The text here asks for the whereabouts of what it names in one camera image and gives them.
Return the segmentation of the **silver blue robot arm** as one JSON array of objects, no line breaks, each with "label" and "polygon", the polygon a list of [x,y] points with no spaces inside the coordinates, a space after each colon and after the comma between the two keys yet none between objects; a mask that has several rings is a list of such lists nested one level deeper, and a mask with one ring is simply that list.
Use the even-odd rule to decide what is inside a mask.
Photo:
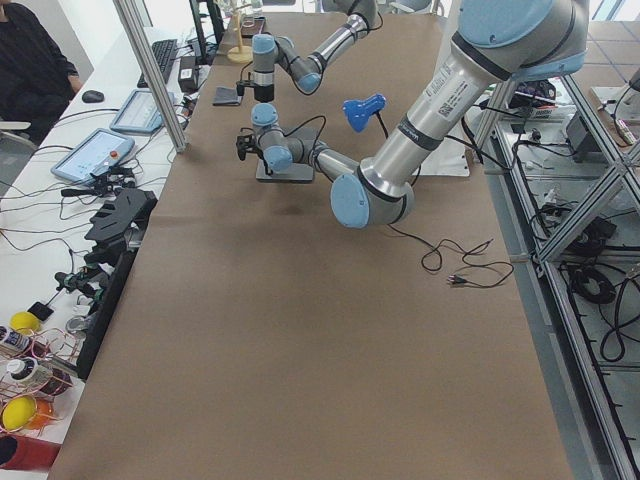
[{"label": "silver blue robot arm", "polygon": [[334,1],[346,22],[309,55],[286,37],[258,34],[252,41],[253,73],[237,84],[251,88],[251,132],[236,139],[239,158],[257,155],[267,174],[306,164],[332,182],[330,204],[345,227],[391,225],[414,204],[411,175],[485,89],[510,79],[542,80],[578,71],[586,55],[589,5],[585,1],[464,1],[450,54],[377,153],[360,162],[318,138],[286,132],[272,105],[274,69],[281,66],[304,94],[313,94],[324,73],[379,17],[374,1]]},{"label": "silver blue robot arm", "polygon": [[285,36],[258,34],[252,40],[252,73],[236,82],[236,93],[243,97],[251,88],[254,99],[261,103],[275,98],[275,65],[280,65],[296,88],[304,95],[313,95],[320,87],[328,67],[358,40],[375,30],[380,17],[378,3],[369,0],[330,1],[335,11],[347,19],[320,46],[306,56],[300,55],[293,42]]}]

